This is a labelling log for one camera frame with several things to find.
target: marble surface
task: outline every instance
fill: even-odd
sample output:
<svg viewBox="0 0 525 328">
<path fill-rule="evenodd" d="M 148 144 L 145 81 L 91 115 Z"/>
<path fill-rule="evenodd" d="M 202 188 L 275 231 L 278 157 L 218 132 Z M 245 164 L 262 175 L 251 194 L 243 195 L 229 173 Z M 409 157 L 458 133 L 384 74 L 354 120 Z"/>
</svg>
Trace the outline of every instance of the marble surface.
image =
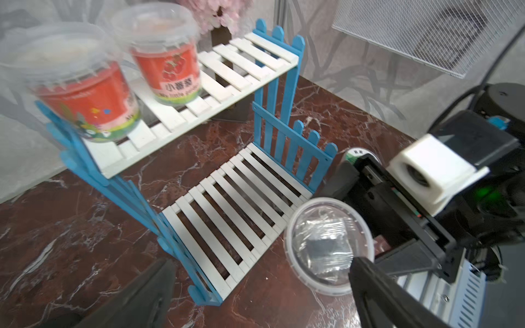
<svg viewBox="0 0 525 328">
<path fill-rule="evenodd" d="M 292 115 L 291 123 L 304 122 L 305 135 L 319 131 L 322 148 L 338 146 L 335 162 L 349 146 L 359 146 L 387 163 L 413 141 L 303 78 Z M 251 120 L 212 121 L 122 176 L 161 211 L 252 140 Z M 88 315 L 160 257 L 168 255 L 153 233 L 65 171 L 0 205 L 0 318 L 14 328 L 68 312 Z M 190 283 L 179 265 L 166 327 L 359 326 L 351 295 L 325 297 L 296 278 L 281 237 L 222 306 L 196 306 L 187 294 Z"/>
</svg>

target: white slat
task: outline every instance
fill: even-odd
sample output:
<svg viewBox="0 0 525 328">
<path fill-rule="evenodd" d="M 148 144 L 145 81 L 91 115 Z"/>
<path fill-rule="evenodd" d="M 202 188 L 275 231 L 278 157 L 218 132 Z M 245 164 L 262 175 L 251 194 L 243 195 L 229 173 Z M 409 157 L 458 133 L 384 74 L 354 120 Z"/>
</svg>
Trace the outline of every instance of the white slat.
<svg viewBox="0 0 525 328">
<path fill-rule="evenodd" d="M 258 176 L 255 175 L 249 168 L 246 167 L 241 161 L 243 157 L 240 155 L 235 155 L 230 159 L 230 161 L 244 174 L 248 179 L 250 179 L 253 184 L 265 194 L 275 205 L 277 205 L 284 214 L 291 216 L 293 210 L 281 199 L 273 190 L 270 189 Z"/>
<path fill-rule="evenodd" d="M 239 207 L 248 215 L 248 217 L 259 227 L 259 229 L 261 229 L 266 236 L 271 238 L 269 244 L 265 243 L 270 246 L 271 242 L 278 236 L 275 230 L 270 227 L 270 225 L 259 215 L 259 213 L 254 210 L 254 208 L 240 195 L 240 193 L 237 192 L 237 190 L 232 187 L 228 181 L 226 181 L 226 179 L 221 176 L 218 171 L 212 172 L 211 177 L 215 179 L 219 186 L 224 189 L 228 196 L 230 196 L 230 198 L 233 199 L 237 205 L 239 205 Z"/>
<path fill-rule="evenodd" d="M 234 208 L 228 203 L 228 201 L 215 189 L 213 184 L 206 178 L 201 181 L 201 186 L 204 187 L 206 192 L 213 198 L 213 200 L 219 205 L 219 207 L 226 213 L 228 218 L 233 224 L 239 229 L 239 231 L 248 239 L 250 244 L 254 246 L 261 253 L 268 248 L 257 236 L 257 234 L 250 228 L 250 226 L 240 217 Z"/>
<path fill-rule="evenodd" d="M 238 67 L 241 67 L 248 74 L 256 77 L 258 80 L 262 80 L 268 75 L 268 73 L 264 72 L 259 66 L 255 65 L 255 63 L 249 61 L 238 53 L 231 51 L 225 45 L 215 46 L 213 47 L 213 51 L 228 59 Z"/>
<path fill-rule="evenodd" d="M 132 81 L 130 87 L 168 130 L 173 131 L 177 126 L 186 122 L 176 109 L 158 103 L 150 87 L 143 79 Z"/>
<path fill-rule="evenodd" d="M 219 82 L 212 79 L 208 74 L 201 71 L 201 83 L 202 87 L 206 92 L 208 92 L 213 98 L 217 99 L 219 102 L 223 102 L 232 95 L 231 92 L 228 92 L 226 88 L 221 86 Z"/>
<path fill-rule="evenodd" d="M 195 116 L 200 116 L 202 113 L 206 112 L 211 107 L 207 102 L 204 101 L 201 97 L 197 97 L 194 100 L 186 104 L 186 107 L 191 110 Z"/>
<path fill-rule="evenodd" d="M 212 109 L 215 109 L 217 107 L 219 107 L 221 104 L 215 100 L 215 98 L 213 98 L 212 96 L 208 96 L 206 98 L 204 98 L 204 101 L 212 108 Z"/>
<path fill-rule="evenodd" d="M 294 187 L 298 192 L 300 192 L 305 198 L 310 199 L 312 193 L 308 191 L 299 181 L 295 180 L 288 172 L 286 172 L 282 167 L 279 166 L 274 160 L 269 158 L 265 153 L 262 152 L 256 145 L 250 143 L 247 146 L 254 154 L 257 155 L 263 162 L 266 163 L 272 170 L 277 172 L 286 182 L 288 182 L 292 187 Z"/>
<path fill-rule="evenodd" d="M 297 63 L 299 61 L 299 57 L 297 55 L 292 54 L 288 50 L 285 50 L 284 48 L 279 47 L 275 43 L 270 42 L 270 41 L 268 41 L 265 38 L 261 38 L 260 36 L 258 36 L 257 34 L 255 34 L 253 32 L 248 33 L 244 37 L 246 39 L 250 40 L 251 42 L 253 42 L 254 44 L 265 48 L 266 50 L 268 50 L 272 54 L 283 58 L 284 60 L 286 60 L 287 62 L 289 62 L 291 64 L 295 64 L 295 63 Z"/>
<path fill-rule="evenodd" d="M 293 191 L 288 189 L 288 187 L 285 186 L 284 183 L 282 183 L 278 178 L 276 178 L 261 163 L 259 163 L 258 160 L 253 158 L 252 155 L 249 154 L 246 150 L 241 149 L 239 155 L 241 155 L 246 161 L 248 161 L 248 163 L 250 163 L 251 166 L 253 166 L 259 173 L 261 173 L 266 180 L 273 184 L 292 203 L 294 203 L 297 206 L 301 206 L 301 204 L 304 203 L 299 199 L 299 197 L 297 197 L 297 195 Z"/>
<path fill-rule="evenodd" d="M 235 281 L 240 282 L 244 277 L 243 272 L 237 265 L 237 263 L 230 256 L 228 251 L 224 248 L 221 242 L 215 237 L 213 232 L 208 228 L 208 226 L 202 221 L 197 212 L 191 207 L 187 200 L 183 197 L 179 197 L 175 203 L 182 210 L 184 215 L 190 220 L 192 225 L 195 227 L 197 232 L 200 234 L 202 239 L 208 244 L 211 248 L 213 254 L 219 259 L 219 261 L 224 265 L 229 274 L 232 275 Z"/>
<path fill-rule="evenodd" d="M 247 42 L 244 39 L 235 38 L 233 40 L 230 40 L 230 44 L 234 45 L 235 47 L 254 57 L 255 59 L 262 62 L 264 65 L 268 66 L 274 71 L 278 70 L 283 65 L 282 62 L 278 62 L 277 59 L 270 56 L 266 52 L 252 46 L 249 42 Z"/>
<path fill-rule="evenodd" d="M 226 174 L 243 190 L 243 192 L 246 193 L 250 197 L 250 199 L 257 205 L 260 209 L 263 210 L 264 213 L 273 221 L 277 226 L 274 226 L 274 230 L 280 234 L 284 228 L 286 228 L 286 221 L 281 218 L 281 216 L 274 210 L 274 208 L 269 205 L 255 190 L 253 190 L 252 187 L 244 181 L 243 178 L 240 177 L 240 175 L 237 174 L 233 170 L 232 167 L 235 167 L 233 163 L 231 163 L 232 167 L 228 165 L 231 162 L 224 163 L 220 167 L 226 172 Z"/>
<path fill-rule="evenodd" d="M 92 142 L 86 139 L 82 139 L 82 141 L 84 141 L 84 145 L 86 145 L 101 171 L 109 165 L 124 159 L 114 142 Z"/>
<path fill-rule="evenodd" d="M 183 109 L 181 111 L 181 115 L 188 123 L 197 120 L 197 116 L 193 115 L 193 113 L 189 109 Z"/>
<path fill-rule="evenodd" d="M 133 131 L 128 133 L 128 138 L 138 150 L 157 139 L 155 134 L 151 132 L 150 128 L 148 128 L 146 123 L 142 120 L 137 124 Z"/>
<path fill-rule="evenodd" d="M 233 94 L 233 96 L 238 96 L 240 94 L 240 91 L 235 89 L 234 86 L 227 86 L 226 89 Z"/>
<path fill-rule="evenodd" d="M 237 286 L 237 283 L 235 282 L 232 276 L 228 276 L 228 278 L 226 278 L 226 283 L 228 284 L 228 286 L 230 286 L 232 290 L 233 288 L 235 288 L 235 286 Z"/>
<path fill-rule="evenodd" d="M 209 219 L 215 224 L 217 229 L 226 237 L 226 240 L 233 246 L 235 251 L 239 256 L 248 264 L 250 267 L 255 264 L 255 259 L 250 253 L 250 250 L 242 240 L 235 234 L 235 232 L 229 227 L 228 223 L 224 221 L 222 216 L 215 210 L 215 208 L 208 202 L 206 197 L 204 197 L 196 187 L 193 187 L 189 191 L 190 195 L 193 196 L 193 199 L 197 204 L 202 208 L 204 213 L 209 217 Z"/>
<path fill-rule="evenodd" d="M 162 123 L 156 124 L 153 127 L 151 127 L 151 132 L 153 132 L 158 139 L 164 139 L 170 136 L 170 132 Z"/>
<path fill-rule="evenodd" d="M 251 86 L 250 82 L 248 82 L 240 74 L 236 73 L 233 69 L 224 65 L 217 59 L 210 58 L 207 52 L 203 51 L 200 54 L 198 54 L 198 59 L 206 67 L 209 67 L 216 74 L 219 74 L 223 79 L 228 81 L 228 83 L 230 83 L 235 88 L 239 90 L 244 90 Z"/>
<path fill-rule="evenodd" d="M 124 141 L 123 143 L 118 145 L 118 147 L 125 158 L 131 158 L 139 153 L 139 151 L 137 150 L 137 148 L 135 148 L 131 140 Z"/>
<path fill-rule="evenodd" d="M 168 206 L 164 211 L 162 211 L 162 213 L 166 216 L 166 219 L 180 237 L 184 243 L 184 246 L 186 246 L 188 251 L 190 251 L 191 255 L 200 266 L 208 280 L 212 283 L 213 287 L 217 290 L 220 297 L 225 299 L 233 288 L 231 288 L 226 283 L 226 281 L 224 281 L 219 271 L 217 271 L 217 268 L 208 259 L 208 256 L 206 256 L 202 248 L 198 245 L 195 239 L 193 239 L 192 235 L 188 229 L 186 229 L 177 214 L 175 214 L 174 209 Z"/>
</svg>

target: black cable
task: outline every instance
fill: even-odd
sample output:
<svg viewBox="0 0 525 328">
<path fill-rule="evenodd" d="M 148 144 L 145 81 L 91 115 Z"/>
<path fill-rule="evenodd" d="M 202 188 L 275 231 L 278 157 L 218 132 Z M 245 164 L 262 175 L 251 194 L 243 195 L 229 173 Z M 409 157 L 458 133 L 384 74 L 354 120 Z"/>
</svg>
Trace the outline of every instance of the black cable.
<svg viewBox="0 0 525 328">
<path fill-rule="evenodd" d="M 456 100 L 454 100 L 453 103 L 451 103 L 447 109 L 445 109 L 443 111 L 443 113 L 441 113 L 440 116 L 438 116 L 438 118 L 436 118 L 434 120 L 434 122 L 432 123 L 432 125 L 430 126 L 430 128 L 428 128 L 428 131 L 427 133 L 429 133 L 433 128 L 435 128 L 438 124 L 440 124 L 449 114 L 450 112 L 452 112 L 452 110 L 458 106 L 458 104 L 460 102 L 462 102 L 465 98 L 467 98 L 468 96 L 470 96 L 471 94 L 473 93 L 476 93 L 476 91 L 478 90 L 479 86 L 475 86 L 475 87 L 472 87 L 470 89 L 468 89 L 467 91 L 465 91 L 465 93 L 463 93 L 462 95 L 459 96 L 459 98 L 457 98 Z"/>
<path fill-rule="evenodd" d="M 439 125 L 449 114 L 452 112 L 452 110 L 465 98 L 467 98 L 469 95 L 474 94 L 474 97 L 472 98 L 469 106 L 467 107 L 467 110 L 473 110 L 474 105 L 476 102 L 478 102 L 479 97 L 481 97 L 481 91 L 487 89 L 488 86 L 490 86 L 487 81 L 489 80 L 490 76 L 496 68 L 498 67 L 499 63 L 501 62 L 502 58 L 509 52 L 510 48 L 518 41 L 518 39 L 521 37 L 523 32 L 525 31 L 525 25 L 523 25 L 520 30 L 514 35 L 514 37 L 511 39 L 511 41 L 505 46 L 503 51 L 498 55 L 496 60 L 492 63 L 492 66 L 490 66 L 489 70 L 485 74 L 485 77 L 483 77 L 481 83 L 475 87 L 472 87 L 468 89 L 465 93 L 459 96 L 458 99 L 456 99 L 452 104 L 450 104 L 447 109 L 441 115 L 434 120 L 434 122 L 430 125 L 430 128 L 428 128 L 427 133 L 429 133 L 433 128 L 435 128 L 437 125 Z"/>
</svg>

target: pink flower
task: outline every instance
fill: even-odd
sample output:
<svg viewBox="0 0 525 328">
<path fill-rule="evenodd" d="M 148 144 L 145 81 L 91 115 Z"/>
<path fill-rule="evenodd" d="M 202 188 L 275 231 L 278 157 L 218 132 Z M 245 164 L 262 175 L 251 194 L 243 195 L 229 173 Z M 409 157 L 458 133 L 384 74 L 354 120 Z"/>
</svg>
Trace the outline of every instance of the pink flower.
<svg viewBox="0 0 525 328">
<path fill-rule="evenodd" d="M 240 17 L 252 5 L 253 0 L 179 0 L 179 4 L 193 12 L 201 27 L 201 34 L 213 28 L 228 27 L 231 33 L 237 31 Z"/>
</svg>

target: transparent lid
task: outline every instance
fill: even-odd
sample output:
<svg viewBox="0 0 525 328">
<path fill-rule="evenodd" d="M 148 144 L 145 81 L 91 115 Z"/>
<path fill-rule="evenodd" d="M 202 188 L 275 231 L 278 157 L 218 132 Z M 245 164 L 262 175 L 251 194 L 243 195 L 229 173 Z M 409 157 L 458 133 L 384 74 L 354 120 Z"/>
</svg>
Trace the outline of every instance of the transparent lid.
<svg viewBox="0 0 525 328">
<path fill-rule="evenodd" d="M 0 66 L 8 77 L 62 83 L 92 74 L 120 53 L 98 26 L 55 23 L 10 34 L 0 42 Z"/>
<path fill-rule="evenodd" d="M 161 2 L 123 9 L 110 19 L 109 28 L 120 41 L 138 46 L 177 46 L 199 35 L 199 26 L 189 9 Z"/>
<path fill-rule="evenodd" d="M 301 205 L 285 232 L 285 252 L 294 272 L 309 288 L 325 295 L 352 291 L 352 260 L 374 260 L 374 242 L 363 218 L 339 200 L 319 197 Z"/>
</svg>

